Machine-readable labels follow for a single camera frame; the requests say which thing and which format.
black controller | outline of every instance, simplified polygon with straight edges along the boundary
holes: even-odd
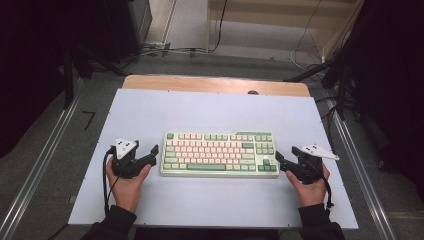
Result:
[[[147,164],[152,166],[156,165],[156,155],[159,153],[158,145],[155,145],[152,150],[150,150],[150,154],[140,159],[136,159],[135,150],[138,148],[139,144],[138,141],[135,142],[137,143],[137,146],[120,160],[116,156],[116,151],[114,151],[112,169],[116,176],[126,179],[135,178],[140,173],[140,170],[143,169]]]
[[[297,147],[292,147],[292,153],[298,158],[297,164],[284,159],[278,151],[275,152],[281,171],[292,172],[303,184],[311,184],[323,178],[322,158],[304,153]]]

keyboard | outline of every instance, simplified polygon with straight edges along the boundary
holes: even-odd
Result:
[[[276,178],[275,140],[270,132],[168,132],[162,176]]]

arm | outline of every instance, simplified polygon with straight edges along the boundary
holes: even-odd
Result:
[[[134,179],[119,178],[112,188],[116,206],[112,206],[109,214],[101,223],[94,223],[82,240],[121,240],[128,239],[128,232],[137,219],[134,214],[141,197],[141,185],[149,174],[151,165],[146,165]],[[109,186],[118,179],[113,174],[112,161],[106,166]]]
[[[324,177],[328,179],[330,172],[323,165]],[[326,188],[321,179],[315,183],[304,185],[290,171],[286,172],[287,178],[297,192],[301,208],[300,218],[303,228],[300,236],[305,240],[343,240],[344,235],[337,223],[332,223],[324,209]]]

black sleeve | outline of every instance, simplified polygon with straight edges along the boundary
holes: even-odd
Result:
[[[101,223],[94,223],[81,240],[127,240],[137,216],[123,208],[112,206]]]
[[[303,228],[300,236],[304,240],[344,240],[340,225],[331,222],[324,204],[299,208]]]

green spacebar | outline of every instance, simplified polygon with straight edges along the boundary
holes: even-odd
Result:
[[[187,164],[187,170],[200,170],[200,171],[225,171],[225,165],[208,164],[208,165],[196,165]]]

